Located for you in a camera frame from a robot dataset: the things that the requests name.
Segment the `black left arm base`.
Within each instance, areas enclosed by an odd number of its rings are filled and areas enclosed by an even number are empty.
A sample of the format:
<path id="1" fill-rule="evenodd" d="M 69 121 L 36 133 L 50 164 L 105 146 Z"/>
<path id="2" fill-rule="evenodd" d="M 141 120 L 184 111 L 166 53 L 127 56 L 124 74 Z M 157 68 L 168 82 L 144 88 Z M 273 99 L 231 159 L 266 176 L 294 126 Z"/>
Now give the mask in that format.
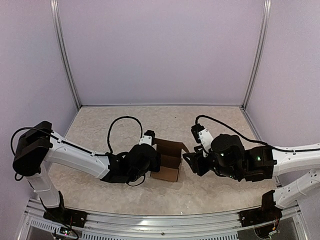
<path id="1" fill-rule="evenodd" d="M 58 194 L 58 207 L 47 208 L 43 205 L 45 209 L 43 217 L 47 220 L 51 220 L 69 227 L 84 228 L 88 213 L 82 210 L 76 210 L 65 207 L 62 193 L 58 191 Z"/>

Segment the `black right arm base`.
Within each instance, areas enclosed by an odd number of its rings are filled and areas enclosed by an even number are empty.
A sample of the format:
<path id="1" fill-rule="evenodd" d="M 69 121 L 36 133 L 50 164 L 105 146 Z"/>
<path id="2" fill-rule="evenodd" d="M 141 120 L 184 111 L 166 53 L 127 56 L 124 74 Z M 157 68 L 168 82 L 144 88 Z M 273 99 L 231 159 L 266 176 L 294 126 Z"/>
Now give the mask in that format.
<path id="1" fill-rule="evenodd" d="M 282 218 L 282 210 L 276 207 L 274 201 L 275 190 L 270 190 L 262 195 L 261 206 L 239 212 L 242 227 L 267 223 Z"/>

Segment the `brown cardboard box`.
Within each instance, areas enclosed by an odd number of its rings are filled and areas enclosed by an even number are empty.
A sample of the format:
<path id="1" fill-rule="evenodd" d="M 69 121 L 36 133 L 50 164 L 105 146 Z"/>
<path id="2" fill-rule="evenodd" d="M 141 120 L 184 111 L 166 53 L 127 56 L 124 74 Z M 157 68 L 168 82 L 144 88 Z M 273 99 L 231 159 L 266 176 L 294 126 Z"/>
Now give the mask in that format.
<path id="1" fill-rule="evenodd" d="M 189 153 L 189 149 L 183 142 L 155 139 L 156 151 L 160 153 L 160 170 L 152 171 L 150 177 L 168 182 L 178 182 L 183 152 Z"/>

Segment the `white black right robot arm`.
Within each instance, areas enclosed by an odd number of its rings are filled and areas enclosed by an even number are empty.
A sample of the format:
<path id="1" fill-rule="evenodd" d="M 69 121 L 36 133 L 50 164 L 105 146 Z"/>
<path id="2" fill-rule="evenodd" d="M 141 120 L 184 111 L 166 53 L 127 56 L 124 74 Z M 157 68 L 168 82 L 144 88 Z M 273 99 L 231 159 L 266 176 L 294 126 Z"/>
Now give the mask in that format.
<path id="1" fill-rule="evenodd" d="M 212 137 L 206 130 L 199 133 L 200 145 L 194 152 L 183 154 L 193 173 L 203 176 L 213 171 L 219 177 L 238 182 L 259 182 L 282 174 L 307 170 L 295 181 L 265 193 L 256 218 L 266 222 L 276 209 L 284 209 L 320 187 L 320 150 L 315 145 L 279 148 L 260 145 L 245 149 L 239 136 L 220 134 Z"/>

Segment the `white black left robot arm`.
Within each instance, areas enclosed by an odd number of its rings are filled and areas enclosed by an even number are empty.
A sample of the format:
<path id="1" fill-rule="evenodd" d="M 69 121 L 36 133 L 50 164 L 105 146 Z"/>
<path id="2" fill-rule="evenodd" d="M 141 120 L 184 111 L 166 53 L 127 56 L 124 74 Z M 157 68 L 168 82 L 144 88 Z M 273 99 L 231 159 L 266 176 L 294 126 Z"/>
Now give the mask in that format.
<path id="1" fill-rule="evenodd" d="M 27 179 L 43 205 L 61 223 L 70 218 L 70 211 L 63 206 L 63 196 L 53 185 L 45 162 L 76 169 L 106 183 L 127 185 L 161 168 L 161 155 L 153 147 L 153 131 L 141 135 L 130 151 L 119 154 L 100 153 L 70 142 L 53 131 L 48 121 L 21 131 L 23 134 L 12 149 L 12 167 Z"/>

